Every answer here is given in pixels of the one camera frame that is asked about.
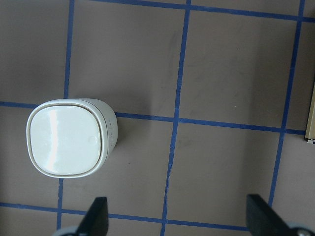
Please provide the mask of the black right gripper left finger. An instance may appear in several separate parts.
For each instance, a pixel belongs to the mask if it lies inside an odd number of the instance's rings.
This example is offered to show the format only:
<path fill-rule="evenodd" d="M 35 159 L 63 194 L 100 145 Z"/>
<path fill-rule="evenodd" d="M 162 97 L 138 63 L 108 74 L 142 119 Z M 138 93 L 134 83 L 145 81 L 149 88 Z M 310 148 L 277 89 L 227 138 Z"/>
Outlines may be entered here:
<path fill-rule="evenodd" d="M 78 236 L 106 236 L 109 228 L 106 197 L 96 197 L 77 228 Z"/>

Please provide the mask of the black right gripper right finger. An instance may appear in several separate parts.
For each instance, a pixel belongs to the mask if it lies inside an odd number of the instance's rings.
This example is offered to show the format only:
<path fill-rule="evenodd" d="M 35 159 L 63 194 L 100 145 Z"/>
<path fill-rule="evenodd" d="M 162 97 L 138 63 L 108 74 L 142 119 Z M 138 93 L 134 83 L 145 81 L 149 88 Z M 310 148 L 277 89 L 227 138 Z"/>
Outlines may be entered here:
<path fill-rule="evenodd" d="M 258 194 L 246 197 L 246 226 L 252 236 L 290 236 L 290 227 Z"/>

